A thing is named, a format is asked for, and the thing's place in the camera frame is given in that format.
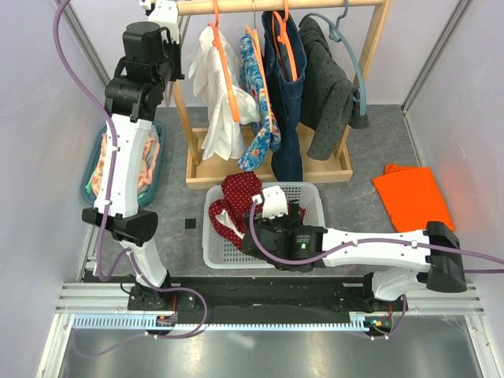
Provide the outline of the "orange hanger of white skirt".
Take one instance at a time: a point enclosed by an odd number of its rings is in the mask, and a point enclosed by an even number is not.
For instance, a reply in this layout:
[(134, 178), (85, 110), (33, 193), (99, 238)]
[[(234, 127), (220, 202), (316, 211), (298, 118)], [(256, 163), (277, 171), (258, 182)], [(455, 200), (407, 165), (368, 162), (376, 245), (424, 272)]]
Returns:
[(232, 114), (232, 119), (234, 122), (239, 122), (239, 107), (237, 105), (235, 93), (232, 88), (232, 80), (228, 71), (228, 62), (220, 37), (220, 30), (219, 30), (220, 14), (219, 14), (218, 1), (212, 0), (212, 3), (213, 3), (213, 12), (215, 20), (214, 22), (210, 22), (209, 26), (213, 30), (213, 46), (217, 48), (217, 51), (219, 53), (220, 63), (222, 66), (224, 82), (228, 96), (228, 104)]

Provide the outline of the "red polka dot skirt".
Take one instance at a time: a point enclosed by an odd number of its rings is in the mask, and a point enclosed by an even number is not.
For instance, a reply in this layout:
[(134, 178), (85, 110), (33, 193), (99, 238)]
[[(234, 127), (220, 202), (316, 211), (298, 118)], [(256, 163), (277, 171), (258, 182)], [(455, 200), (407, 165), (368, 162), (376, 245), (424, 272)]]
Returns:
[(215, 231), (231, 242), (241, 252), (254, 249), (251, 242), (249, 220), (262, 211), (252, 197), (265, 188), (253, 172), (227, 176), (220, 188), (224, 198), (216, 200), (209, 208), (209, 218)]

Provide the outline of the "orange hanger of floral skirt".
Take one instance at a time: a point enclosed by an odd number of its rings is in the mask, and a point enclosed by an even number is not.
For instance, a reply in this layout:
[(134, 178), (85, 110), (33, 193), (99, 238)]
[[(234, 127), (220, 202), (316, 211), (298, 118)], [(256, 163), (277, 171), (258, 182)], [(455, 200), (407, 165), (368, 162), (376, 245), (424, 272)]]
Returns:
[(266, 83), (266, 77), (265, 77), (265, 70), (263, 67), (262, 63), (262, 54), (261, 54), (261, 46), (258, 38), (258, 31), (256, 29), (252, 29), (249, 25), (245, 27), (246, 33), (250, 36), (251, 41), (252, 41), (252, 46), (254, 50), (254, 56), (257, 61), (257, 66), (258, 66), (258, 71), (261, 76), (261, 83), (262, 83), (262, 88), (257, 90), (258, 93), (258, 99), (263, 100), (263, 102), (266, 104), (267, 108), (267, 120), (269, 121), (269, 131), (272, 134), (273, 133), (273, 122), (272, 122), (272, 108), (271, 108), (271, 103), (269, 100), (269, 93), (268, 93), (268, 88), (267, 88), (267, 83)]

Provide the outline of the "blue floral skirt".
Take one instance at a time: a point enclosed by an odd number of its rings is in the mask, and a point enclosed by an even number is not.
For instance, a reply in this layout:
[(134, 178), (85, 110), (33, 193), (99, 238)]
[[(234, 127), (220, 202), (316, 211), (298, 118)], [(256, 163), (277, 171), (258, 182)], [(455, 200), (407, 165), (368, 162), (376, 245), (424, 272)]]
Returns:
[(240, 39), (239, 51), (241, 54), (241, 88), (257, 103), (259, 120), (251, 123), (254, 138), (239, 159), (238, 166), (243, 171), (254, 171), (263, 164), (268, 152), (274, 153), (280, 150), (281, 135), (274, 114), (272, 116), (273, 133), (270, 133), (266, 104), (262, 99), (258, 99), (257, 90), (262, 88), (261, 76), (254, 56), (252, 41), (247, 33)]

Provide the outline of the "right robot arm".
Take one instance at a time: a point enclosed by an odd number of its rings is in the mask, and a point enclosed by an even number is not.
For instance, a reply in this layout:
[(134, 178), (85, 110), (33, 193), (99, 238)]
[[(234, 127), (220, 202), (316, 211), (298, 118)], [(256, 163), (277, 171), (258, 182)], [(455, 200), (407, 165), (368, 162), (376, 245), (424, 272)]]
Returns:
[(245, 222), (243, 253), (276, 269), (379, 267), (365, 274), (360, 292), (368, 309), (380, 309), (421, 288), (447, 294), (467, 289), (459, 239), (443, 222), (429, 221), (412, 232), (358, 233), (304, 225), (289, 213), (265, 217), (255, 209), (246, 213)]

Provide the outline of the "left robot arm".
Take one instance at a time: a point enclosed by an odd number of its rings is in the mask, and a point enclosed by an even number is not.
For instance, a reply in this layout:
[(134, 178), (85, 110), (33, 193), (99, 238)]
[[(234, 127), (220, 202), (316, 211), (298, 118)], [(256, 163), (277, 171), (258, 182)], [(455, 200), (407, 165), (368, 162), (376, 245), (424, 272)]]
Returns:
[(180, 78), (180, 49), (166, 27), (151, 21), (127, 26), (124, 56), (105, 89), (106, 154), (102, 181), (94, 205), (82, 219), (109, 233), (127, 258), (135, 276), (129, 291), (131, 311), (176, 308), (171, 277), (161, 262), (154, 235), (158, 215), (139, 208), (138, 182), (144, 145), (152, 129), (167, 81)]

